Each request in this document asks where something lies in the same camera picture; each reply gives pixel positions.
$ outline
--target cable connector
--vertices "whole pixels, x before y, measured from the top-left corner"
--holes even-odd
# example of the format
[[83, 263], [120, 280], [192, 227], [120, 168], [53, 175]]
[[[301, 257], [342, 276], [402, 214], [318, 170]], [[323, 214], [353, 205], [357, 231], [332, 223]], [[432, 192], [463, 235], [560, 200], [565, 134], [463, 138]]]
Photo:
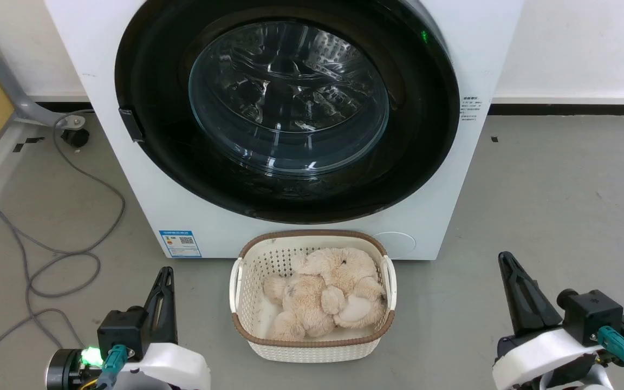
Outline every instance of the cable connector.
[[129, 359], [129, 351], [126, 346], [114, 346], [107, 353], [105, 362], [102, 363], [102, 373], [97, 377], [96, 386], [112, 390], [117, 382], [117, 374], [124, 368]]
[[624, 337], [620, 333], [610, 326], [602, 326], [596, 337], [603, 348], [624, 363]]

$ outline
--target plush toy ear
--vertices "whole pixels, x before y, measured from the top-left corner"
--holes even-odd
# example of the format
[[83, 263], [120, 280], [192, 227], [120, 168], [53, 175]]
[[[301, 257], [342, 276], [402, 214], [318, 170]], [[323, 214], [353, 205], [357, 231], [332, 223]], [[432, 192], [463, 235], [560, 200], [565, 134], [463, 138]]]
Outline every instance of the plush toy ear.
[[330, 271], [331, 266], [329, 264], [329, 257], [321, 250], [315, 250], [307, 255], [307, 259], [305, 259], [302, 267], [297, 270], [298, 274], [313, 276], [320, 275], [324, 277], [325, 281], [329, 276]]

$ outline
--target laundry basket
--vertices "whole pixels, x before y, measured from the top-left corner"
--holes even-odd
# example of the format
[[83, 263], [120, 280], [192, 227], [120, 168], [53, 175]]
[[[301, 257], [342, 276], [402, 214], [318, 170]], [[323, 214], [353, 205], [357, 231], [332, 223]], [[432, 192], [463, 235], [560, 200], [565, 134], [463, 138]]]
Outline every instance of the laundry basket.
[[[365, 329], [336, 328], [322, 338], [305, 341], [267, 339], [273, 319], [282, 308], [263, 293], [269, 275], [289, 277], [290, 258], [322, 248], [354, 247], [367, 252], [377, 264], [380, 283], [387, 294], [382, 321]], [[294, 230], [259, 236], [245, 246], [230, 274], [230, 310], [235, 328], [255, 352], [268, 360], [295, 363], [329, 363], [364, 358], [379, 343], [394, 320], [397, 301], [396, 272], [386, 250], [369, 235], [346, 230]]]

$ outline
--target wire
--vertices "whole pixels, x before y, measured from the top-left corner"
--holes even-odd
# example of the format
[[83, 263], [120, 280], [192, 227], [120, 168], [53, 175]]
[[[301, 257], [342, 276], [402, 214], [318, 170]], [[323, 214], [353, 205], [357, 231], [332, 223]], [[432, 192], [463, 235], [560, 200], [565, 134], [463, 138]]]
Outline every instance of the wire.
[[[80, 289], [83, 289], [86, 286], [88, 286], [89, 284], [91, 284], [96, 279], [98, 274], [100, 273], [101, 261], [100, 261], [99, 257], [97, 257], [97, 255], [93, 254], [90, 251], [93, 250], [95, 247], [99, 246], [103, 241], [105, 241], [107, 236], [109, 236], [112, 233], [112, 231], [114, 230], [114, 228], [117, 227], [117, 225], [119, 224], [119, 220], [121, 220], [122, 216], [124, 215], [124, 209], [126, 208], [126, 203], [127, 202], [124, 199], [124, 196], [119, 192], [119, 190], [117, 190], [117, 188], [112, 187], [112, 185], [108, 184], [107, 182], [97, 178], [96, 176], [91, 175], [90, 173], [87, 173], [86, 171], [84, 171], [81, 168], [78, 168], [76, 165], [74, 165], [74, 163], [72, 163], [71, 160], [69, 160], [69, 158], [67, 158], [67, 156], [62, 152], [62, 149], [59, 148], [59, 142], [57, 141], [57, 137], [55, 136], [55, 131], [59, 130], [60, 124], [62, 123], [62, 121], [64, 121], [69, 116], [77, 115], [77, 114], [84, 114], [84, 113], [93, 113], [93, 112], [94, 112], [93, 109], [79, 109], [78, 111], [73, 111], [73, 112], [68, 113], [68, 114], [63, 114], [62, 116], [60, 116], [59, 119], [57, 119], [57, 121], [54, 123], [54, 125], [52, 125], [52, 139], [53, 139], [53, 142], [54, 142], [54, 146], [57, 149], [57, 152], [59, 152], [60, 156], [62, 156], [62, 159], [69, 166], [71, 166], [71, 168], [73, 168], [77, 172], [81, 173], [82, 175], [86, 176], [87, 178], [91, 178], [92, 180], [96, 181], [97, 183], [100, 183], [102, 186], [108, 188], [115, 195], [117, 195], [117, 197], [121, 201], [121, 207], [120, 207], [119, 213], [117, 214], [116, 219], [114, 219], [114, 222], [112, 223], [112, 225], [107, 229], [107, 231], [105, 233], [103, 233], [101, 235], [101, 237], [96, 242], [94, 242], [94, 244], [91, 244], [90, 246], [88, 246], [86, 248], [78, 249], [78, 250], [60, 250], [60, 249], [54, 249], [54, 248], [52, 248], [50, 246], [42, 244], [42, 242], [40, 242], [40, 241], [30, 237], [30, 235], [28, 235], [27, 233], [23, 232], [19, 228], [15, 227], [15, 225], [13, 223], [11, 223], [10, 220], [8, 220], [7, 216], [3, 214], [2, 210], [0, 210], [0, 219], [2, 220], [2, 222], [4, 222], [5, 225], [7, 225], [7, 227], [11, 231], [11, 234], [13, 235], [14, 239], [16, 240], [16, 244], [18, 244], [18, 248], [19, 248], [19, 251], [21, 253], [21, 260], [23, 262], [23, 273], [24, 273], [24, 277], [25, 277], [25, 308], [27, 308], [27, 310], [28, 310], [28, 317], [20, 320], [14, 326], [12, 326], [7, 331], [2, 333], [2, 335], [0, 336], [0, 342], [3, 339], [7, 338], [7, 336], [10, 335], [14, 330], [17, 330], [18, 328], [20, 328], [20, 326], [23, 326], [25, 323], [28, 323], [28, 321], [32, 320], [35, 323], [35, 325], [37, 325], [37, 327], [40, 328], [42, 333], [45, 333], [47, 338], [52, 340], [52, 343], [54, 343], [57, 346], [58, 349], [62, 349], [62, 343], [60, 343], [59, 340], [54, 335], [52, 335], [52, 333], [49, 331], [49, 329], [47, 329], [44, 325], [42, 325], [42, 323], [40, 322], [40, 319], [38, 318], [41, 314], [49, 313], [50, 311], [54, 311], [55, 313], [59, 313], [59, 315], [62, 316], [62, 318], [64, 319], [64, 322], [69, 327], [69, 330], [71, 330], [71, 334], [74, 336], [74, 339], [76, 339], [76, 342], [79, 344], [79, 346], [81, 348], [85, 347], [83, 342], [81, 341], [81, 338], [79, 338], [79, 334], [76, 332], [76, 329], [74, 329], [74, 326], [72, 326], [72, 322], [69, 321], [69, 317], [67, 316], [67, 314], [65, 314], [63, 311], [61, 311], [59, 309], [54, 309], [54, 308], [43, 309], [43, 310], [40, 310], [40, 311], [37, 311], [37, 312], [33, 311], [33, 308], [32, 308], [32, 306], [30, 304], [30, 293], [33, 293], [33, 294], [35, 294], [37, 296], [40, 296], [42, 298], [61, 298], [62, 296], [67, 296], [69, 294], [73, 294], [73, 293], [79, 291]], [[59, 257], [55, 257], [55, 259], [51, 260], [50, 262], [48, 262], [47, 264], [42, 266], [40, 269], [38, 269], [37, 271], [33, 272], [33, 274], [31, 275], [30, 274], [30, 269], [28, 269], [28, 256], [25, 253], [25, 248], [23, 246], [23, 242], [21, 240], [21, 237], [27, 238], [29, 241], [33, 242], [33, 244], [36, 244], [37, 246], [40, 246], [40, 247], [45, 248], [47, 250], [50, 250], [51, 252], [55, 252], [56, 254], [62, 254], [62, 255], [59, 256]], [[95, 262], [96, 262], [95, 272], [93, 273], [93, 275], [87, 281], [85, 281], [84, 283], [80, 284], [79, 286], [72, 287], [71, 289], [68, 289], [66, 291], [62, 291], [62, 292], [59, 292], [59, 293], [46, 293], [46, 292], [42, 292], [42, 291], [39, 291], [35, 286], [33, 286], [33, 281], [35, 280], [35, 277], [40, 276], [40, 274], [42, 274], [42, 272], [44, 272], [45, 269], [48, 269], [53, 264], [56, 264], [57, 262], [59, 262], [59, 261], [61, 261], [63, 259], [67, 259], [67, 258], [74, 257], [74, 256], [77, 256], [77, 255], [83, 255], [83, 256], [91, 257], [91, 259], [95, 260]]]
[[90, 381], [89, 383], [86, 383], [85, 385], [83, 385], [81, 388], [79, 388], [79, 390], [87, 390], [89, 387], [93, 386], [95, 383], [97, 383], [98, 379], [95, 378], [94, 380]]

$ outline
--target green led light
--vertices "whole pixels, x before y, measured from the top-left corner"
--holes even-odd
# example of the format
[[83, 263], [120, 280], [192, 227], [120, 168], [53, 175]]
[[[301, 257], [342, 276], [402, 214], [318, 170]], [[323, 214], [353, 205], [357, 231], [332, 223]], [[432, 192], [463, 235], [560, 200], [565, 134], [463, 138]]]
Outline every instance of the green led light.
[[95, 347], [88, 347], [81, 351], [81, 363], [87, 366], [102, 367], [102, 358], [100, 356], [100, 349]]

